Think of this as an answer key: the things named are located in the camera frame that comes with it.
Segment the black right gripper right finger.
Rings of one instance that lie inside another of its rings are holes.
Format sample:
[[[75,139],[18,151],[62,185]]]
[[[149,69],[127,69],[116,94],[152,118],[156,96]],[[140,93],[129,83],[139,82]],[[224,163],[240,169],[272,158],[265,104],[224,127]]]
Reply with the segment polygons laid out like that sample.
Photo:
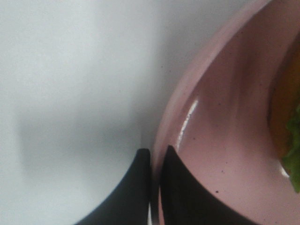
[[[205,189],[168,146],[160,176],[166,225],[252,225]]]

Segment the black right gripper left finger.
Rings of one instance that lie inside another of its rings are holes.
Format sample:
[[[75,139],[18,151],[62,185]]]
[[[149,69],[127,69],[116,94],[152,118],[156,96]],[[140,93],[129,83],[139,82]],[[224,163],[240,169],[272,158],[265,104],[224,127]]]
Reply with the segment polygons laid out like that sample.
[[[139,149],[110,195],[78,225],[146,225],[150,202],[150,151]]]

